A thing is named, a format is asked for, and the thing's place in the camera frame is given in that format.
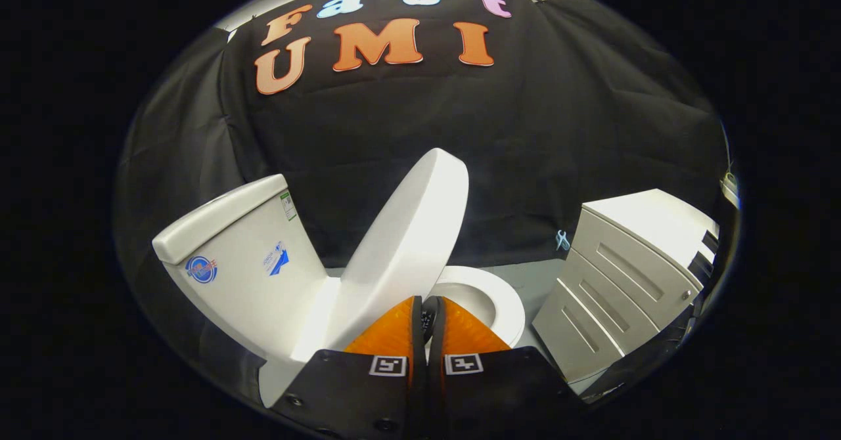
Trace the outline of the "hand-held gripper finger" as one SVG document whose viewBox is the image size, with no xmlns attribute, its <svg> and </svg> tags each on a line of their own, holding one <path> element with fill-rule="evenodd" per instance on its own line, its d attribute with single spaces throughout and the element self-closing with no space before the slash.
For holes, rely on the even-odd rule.
<svg viewBox="0 0 841 440">
<path fill-rule="evenodd" d="M 315 437 L 420 437 L 428 412 L 422 299 L 388 309 L 343 349 L 317 350 L 270 411 Z"/>
<path fill-rule="evenodd" d="M 436 297 L 433 437 L 579 437 L 585 403 L 531 346 L 513 348 L 450 297 Z"/>
</svg>

